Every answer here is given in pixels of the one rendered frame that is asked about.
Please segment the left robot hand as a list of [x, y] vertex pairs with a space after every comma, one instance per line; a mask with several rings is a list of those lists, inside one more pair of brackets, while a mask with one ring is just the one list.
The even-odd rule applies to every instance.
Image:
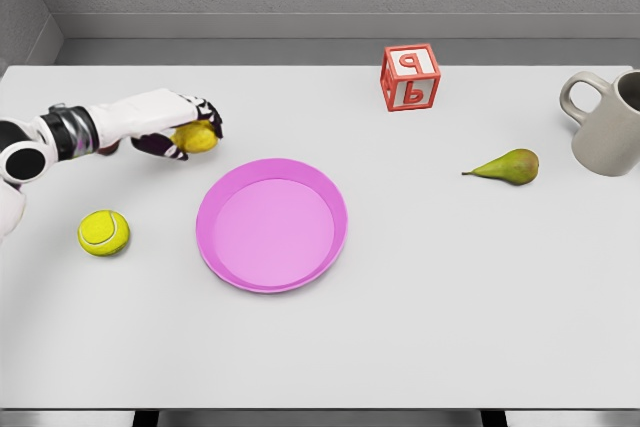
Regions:
[[179, 126], [207, 120], [223, 139], [223, 121], [216, 108], [205, 98], [158, 89], [131, 98], [134, 108], [131, 143], [143, 153], [186, 161], [189, 153], [180, 150], [170, 139]]

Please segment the yellow lemon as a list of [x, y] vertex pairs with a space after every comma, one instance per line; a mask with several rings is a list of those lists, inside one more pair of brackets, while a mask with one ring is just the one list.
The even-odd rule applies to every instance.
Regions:
[[209, 121], [199, 120], [177, 127], [170, 139], [183, 152], [203, 153], [213, 149], [220, 137]]

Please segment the pink plate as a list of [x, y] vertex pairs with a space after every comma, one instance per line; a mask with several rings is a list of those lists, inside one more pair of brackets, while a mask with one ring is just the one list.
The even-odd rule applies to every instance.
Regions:
[[195, 226], [200, 254], [223, 281], [279, 293], [321, 276], [347, 237], [336, 184], [306, 163], [270, 158], [224, 174], [205, 194]]

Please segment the yellow tennis ball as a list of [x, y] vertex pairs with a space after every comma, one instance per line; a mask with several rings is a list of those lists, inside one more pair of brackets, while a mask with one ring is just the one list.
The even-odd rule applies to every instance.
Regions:
[[124, 249], [130, 238], [127, 220], [113, 210], [99, 210], [87, 215], [79, 224], [77, 238], [89, 254], [111, 256]]

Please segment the red letter block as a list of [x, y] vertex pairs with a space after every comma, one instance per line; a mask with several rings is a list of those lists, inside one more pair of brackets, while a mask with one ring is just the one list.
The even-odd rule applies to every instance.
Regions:
[[440, 80], [430, 44], [384, 48], [380, 85], [389, 112], [431, 108]]

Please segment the green pear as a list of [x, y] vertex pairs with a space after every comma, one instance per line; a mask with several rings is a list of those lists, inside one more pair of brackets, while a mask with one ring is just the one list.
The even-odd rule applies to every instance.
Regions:
[[522, 186], [531, 183], [539, 171], [539, 158], [529, 149], [514, 149], [468, 172], [464, 176], [475, 176]]

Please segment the grey mug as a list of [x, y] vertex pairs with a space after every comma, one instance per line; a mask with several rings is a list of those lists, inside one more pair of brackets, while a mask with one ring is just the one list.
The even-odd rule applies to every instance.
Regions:
[[[578, 83], [600, 94], [590, 112], [572, 100], [572, 88]], [[571, 149], [581, 165], [599, 175], [618, 177], [640, 164], [640, 70], [625, 72], [611, 83], [594, 73], [579, 72], [563, 85], [559, 103], [579, 125]]]

